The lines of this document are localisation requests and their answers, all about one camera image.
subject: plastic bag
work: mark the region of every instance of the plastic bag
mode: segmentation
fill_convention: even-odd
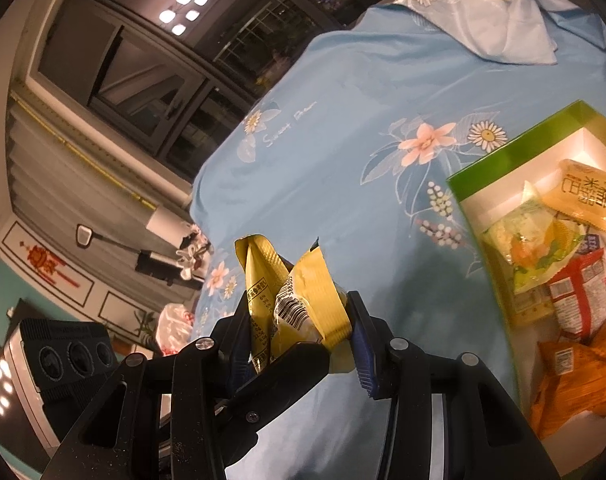
[[[538,344],[545,375],[532,405],[530,425],[543,439],[578,413],[606,416],[606,322],[590,345]]]
[[[604,250],[581,254],[548,283],[563,335],[585,340],[606,320]]]
[[[180,352],[190,342],[194,315],[183,304],[165,305],[156,325],[156,342],[163,355]]]
[[[606,232],[606,172],[568,158],[561,169],[563,179],[543,197],[545,205]]]
[[[252,362],[256,373],[270,363],[270,330],[276,294],[288,270],[272,244],[262,235],[237,240],[236,256],[245,271],[247,303],[251,317]]]
[[[272,361],[301,341],[319,342],[331,352],[352,333],[344,301],[317,245],[290,271],[276,295],[273,320]]]
[[[555,218],[526,182],[520,206],[485,232],[514,272],[514,293],[542,285],[569,262],[584,234],[576,222]]]

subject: orange snack packet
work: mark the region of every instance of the orange snack packet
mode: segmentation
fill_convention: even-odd
[[[606,232],[606,171],[561,161],[561,183],[543,196],[545,205]]]
[[[606,322],[590,345],[544,342],[538,347],[545,376],[529,419],[536,436],[554,434],[585,410],[606,416]]]

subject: red snack packet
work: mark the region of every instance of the red snack packet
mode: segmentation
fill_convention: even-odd
[[[604,250],[573,258],[547,283],[563,335],[585,340],[606,320]]]

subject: yellow packet with chinese text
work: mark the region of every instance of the yellow packet with chinese text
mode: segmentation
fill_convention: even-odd
[[[270,359],[274,360],[297,342],[323,344],[330,352],[330,372],[354,368],[348,337],[352,334],[341,299],[330,272],[315,245],[294,265],[276,295]]]
[[[543,196],[545,205],[606,232],[606,172],[569,158],[560,165],[563,178]]]
[[[237,240],[236,256],[245,271],[252,363],[256,373],[260,373],[270,363],[270,329],[274,303],[276,294],[288,278],[288,270],[272,244],[262,235]]]

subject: black object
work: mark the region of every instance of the black object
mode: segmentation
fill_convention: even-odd
[[[375,399],[392,399],[378,480],[430,478],[432,394],[442,394],[444,404],[444,480],[560,480],[518,407],[476,355],[432,356],[394,338],[357,292],[348,293],[347,312],[362,386]]]
[[[16,327],[26,318],[45,319],[42,313],[25,300],[19,300],[14,307],[10,325],[3,338],[3,347],[9,341]],[[8,378],[5,373],[0,377],[0,403],[4,407],[0,414],[0,445],[12,453],[16,458],[42,473],[49,463],[49,455],[36,436],[34,428],[20,402],[16,388],[15,378]]]
[[[179,269],[179,267],[155,258],[155,254],[156,253],[152,251],[139,251],[134,270],[141,274],[156,278],[157,280],[167,282],[167,285],[169,286],[176,283],[177,285],[186,286],[195,290],[201,290],[203,288],[202,279],[182,279],[180,276],[181,269]]]
[[[446,480],[558,480],[518,408],[477,356],[426,355],[370,317],[357,292],[346,307],[362,384],[391,398],[378,480],[428,480],[432,393],[443,394]],[[298,343],[260,375],[248,375],[249,312],[244,295],[233,317],[218,321],[179,354],[148,362],[132,354],[75,423],[42,480],[154,478],[158,471],[160,395],[172,393],[171,473],[175,480],[223,480],[257,431],[315,386],[329,368],[320,344]],[[84,464],[78,467],[78,461]]]
[[[251,375],[249,322],[244,295],[234,316],[219,320],[211,337],[179,354],[151,361],[130,354],[69,431],[42,480],[157,478],[163,393],[172,394],[172,477],[225,478],[225,466],[256,444],[257,431],[329,369],[323,346],[298,343],[240,385]]]
[[[50,455],[118,365],[105,327],[96,322],[23,319],[4,354],[20,403]]]

